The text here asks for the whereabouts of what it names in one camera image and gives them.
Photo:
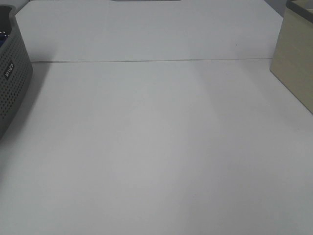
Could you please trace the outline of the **blue microfibre towel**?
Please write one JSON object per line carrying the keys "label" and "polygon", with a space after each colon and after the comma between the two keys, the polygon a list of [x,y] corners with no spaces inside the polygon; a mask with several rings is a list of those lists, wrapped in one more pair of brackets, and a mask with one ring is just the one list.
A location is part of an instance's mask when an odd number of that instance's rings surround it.
{"label": "blue microfibre towel", "polygon": [[1,31],[0,32],[0,47],[5,43],[7,38],[8,38],[8,35],[6,34],[6,32]]}

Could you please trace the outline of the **grey perforated plastic basket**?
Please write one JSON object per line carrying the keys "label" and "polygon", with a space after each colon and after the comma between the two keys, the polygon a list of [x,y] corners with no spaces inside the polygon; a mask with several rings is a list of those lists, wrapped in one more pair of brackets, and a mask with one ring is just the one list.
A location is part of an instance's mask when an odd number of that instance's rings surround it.
{"label": "grey perforated plastic basket", "polygon": [[24,100],[33,68],[14,6],[0,6],[0,31],[8,35],[0,47],[0,136],[3,137]]}

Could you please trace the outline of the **beige fabric storage box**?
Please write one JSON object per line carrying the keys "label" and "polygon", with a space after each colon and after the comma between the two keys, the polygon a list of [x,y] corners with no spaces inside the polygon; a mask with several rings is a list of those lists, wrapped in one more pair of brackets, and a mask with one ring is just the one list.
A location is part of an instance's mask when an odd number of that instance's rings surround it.
{"label": "beige fabric storage box", "polygon": [[313,2],[288,0],[270,71],[313,111]]}

